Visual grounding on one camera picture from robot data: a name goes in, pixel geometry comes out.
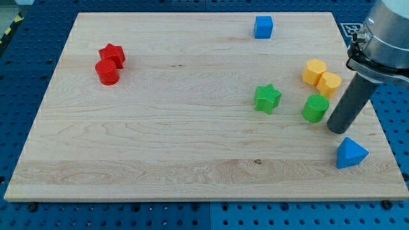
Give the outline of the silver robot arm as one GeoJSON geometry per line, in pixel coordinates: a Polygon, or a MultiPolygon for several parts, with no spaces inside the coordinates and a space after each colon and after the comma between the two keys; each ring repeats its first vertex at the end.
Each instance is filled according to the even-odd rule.
{"type": "Polygon", "coordinates": [[[346,66],[355,71],[327,121],[343,134],[382,83],[408,88],[408,1],[375,1],[352,35],[346,66]]]}

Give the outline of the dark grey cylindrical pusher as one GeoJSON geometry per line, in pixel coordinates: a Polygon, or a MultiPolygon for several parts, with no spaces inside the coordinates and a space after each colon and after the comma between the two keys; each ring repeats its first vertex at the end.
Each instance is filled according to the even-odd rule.
{"type": "Polygon", "coordinates": [[[377,90],[380,82],[356,73],[327,121],[335,134],[345,133],[377,90]]]}

